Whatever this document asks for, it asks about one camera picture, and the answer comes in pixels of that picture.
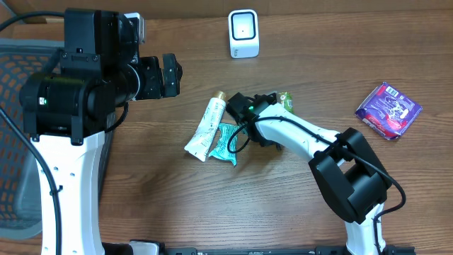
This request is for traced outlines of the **teal snack wrapper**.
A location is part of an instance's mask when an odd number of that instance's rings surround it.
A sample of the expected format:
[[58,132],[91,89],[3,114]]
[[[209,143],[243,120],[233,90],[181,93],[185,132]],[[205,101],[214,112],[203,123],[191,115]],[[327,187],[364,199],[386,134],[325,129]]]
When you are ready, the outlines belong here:
[[230,149],[231,151],[236,150],[238,137],[234,136],[230,143],[229,139],[238,130],[238,128],[239,127],[237,125],[220,123],[219,124],[220,136],[217,141],[217,145],[208,154],[208,157],[214,157],[215,159],[228,161],[231,162],[233,166],[236,166],[237,165],[236,155],[234,153],[229,152],[228,149]]

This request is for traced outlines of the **green juice pouch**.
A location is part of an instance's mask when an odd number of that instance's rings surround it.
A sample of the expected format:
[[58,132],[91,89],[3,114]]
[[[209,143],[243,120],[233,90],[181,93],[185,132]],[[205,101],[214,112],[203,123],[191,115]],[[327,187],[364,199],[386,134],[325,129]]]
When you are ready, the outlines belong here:
[[284,109],[294,114],[294,107],[291,93],[287,91],[277,92],[277,102],[283,106]]

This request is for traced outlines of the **white tube gold cap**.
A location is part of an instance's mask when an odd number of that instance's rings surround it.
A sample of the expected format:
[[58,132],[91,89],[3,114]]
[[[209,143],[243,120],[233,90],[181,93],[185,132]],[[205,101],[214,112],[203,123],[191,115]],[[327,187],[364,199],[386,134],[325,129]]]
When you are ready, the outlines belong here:
[[226,108],[227,95],[223,91],[216,91],[209,100],[203,117],[184,150],[204,162],[212,145],[217,128]]

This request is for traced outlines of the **purple pad package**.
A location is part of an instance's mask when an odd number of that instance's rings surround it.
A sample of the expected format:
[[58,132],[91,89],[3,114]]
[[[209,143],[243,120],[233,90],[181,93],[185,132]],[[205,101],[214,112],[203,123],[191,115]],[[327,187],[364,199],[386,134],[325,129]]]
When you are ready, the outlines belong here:
[[422,110],[419,103],[384,81],[358,106],[355,116],[384,139],[397,140]]

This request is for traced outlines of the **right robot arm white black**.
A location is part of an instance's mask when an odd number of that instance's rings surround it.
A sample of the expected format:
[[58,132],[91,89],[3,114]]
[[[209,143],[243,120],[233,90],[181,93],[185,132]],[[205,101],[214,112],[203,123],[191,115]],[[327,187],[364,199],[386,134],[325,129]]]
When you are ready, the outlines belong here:
[[349,254],[383,254],[380,222],[391,180],[361,132],[313,125],[277,102],[275,93],[237,93],[227,113],[263,147],[281,145],[306,161],[329,208],[345,222]]

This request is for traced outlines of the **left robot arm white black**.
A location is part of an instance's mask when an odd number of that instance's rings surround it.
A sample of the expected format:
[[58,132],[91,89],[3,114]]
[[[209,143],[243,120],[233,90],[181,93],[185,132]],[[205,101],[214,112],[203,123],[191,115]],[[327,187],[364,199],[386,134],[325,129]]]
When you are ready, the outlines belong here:
[[138,13],[67,9],[59,73],[32,74],[21,89],[23,128],[40,179],[43,254],[162,254],[162,244],[101,240],[98,177],[118,107],[177,96],[183,70],[172,53],[141,57]]

